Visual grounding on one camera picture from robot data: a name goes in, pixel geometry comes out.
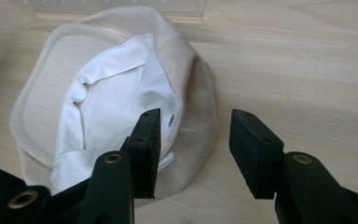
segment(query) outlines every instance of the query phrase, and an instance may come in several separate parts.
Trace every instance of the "beige cloth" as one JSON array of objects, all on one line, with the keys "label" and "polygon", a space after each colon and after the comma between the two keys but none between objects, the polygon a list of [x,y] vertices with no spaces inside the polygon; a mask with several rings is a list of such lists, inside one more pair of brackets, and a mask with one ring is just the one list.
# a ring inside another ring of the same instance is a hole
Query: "beige cloth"
[{"label": "beige cloth", "polygon": [[94,57],[138,35],[153,36],[153,50],[179,104],[168,133],[175,160],[158,173],[156,199],[183,190],[194,179],[212,149],[217,126],[209,66],[155,9],[119,7],[60,26],[48,38],[10,121],[28,185],[57,192],[49,177],[70,87]]}]

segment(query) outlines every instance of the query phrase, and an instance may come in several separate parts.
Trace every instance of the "wooden table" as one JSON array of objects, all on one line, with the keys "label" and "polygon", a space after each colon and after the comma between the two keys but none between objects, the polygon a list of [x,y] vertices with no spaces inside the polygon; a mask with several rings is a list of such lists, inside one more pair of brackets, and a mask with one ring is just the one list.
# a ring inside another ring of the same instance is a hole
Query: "wooden table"
[{"label": "wooden table", "polygon": [[[11,108],[51,31],[81,15],[0,1],[0,168],[21,176]],[[319,158],[358,192],[358,1],[210,0],[203,18],[169,17],[213,69],[219,131],[187,190],[136,210],[137,223],[277,223],[228,151],[232,108],[256,114],[285,151]]]}]

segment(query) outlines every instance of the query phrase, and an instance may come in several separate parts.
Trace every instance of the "light wood surface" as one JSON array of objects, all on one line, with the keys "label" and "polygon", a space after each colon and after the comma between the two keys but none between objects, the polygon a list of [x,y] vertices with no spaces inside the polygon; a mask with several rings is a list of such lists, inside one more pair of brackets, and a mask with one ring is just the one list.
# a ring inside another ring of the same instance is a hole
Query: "light wood surface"
[{"label": "light wood surface", "polygon": [[[11,108],[51,31],[81,15],[35,15],[0,1],[0,168],[21,176]],[[277,223],[228,151],[230,111],[260,117],[285,151],[317,157],[358,192],[358,1],[210,0],[169,17],[213,69],[219,131],[189,188],[136,210],[137,223]]]}]

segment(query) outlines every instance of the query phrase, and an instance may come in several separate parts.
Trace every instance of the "white cloth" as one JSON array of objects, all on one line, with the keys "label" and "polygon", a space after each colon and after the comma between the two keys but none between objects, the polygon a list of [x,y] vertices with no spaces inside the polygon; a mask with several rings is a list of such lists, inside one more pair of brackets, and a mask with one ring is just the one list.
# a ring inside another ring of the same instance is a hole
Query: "white cloth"
[{"label": "white cloth", "polygon": [[139,116],[161,110],[159,168],[169,152],[179,102],[154,52],[153,36],[138,35],[97,55],[76,76],[65,98],[50,180],[57,191],[91,176],[96,159],[120,150]]}]

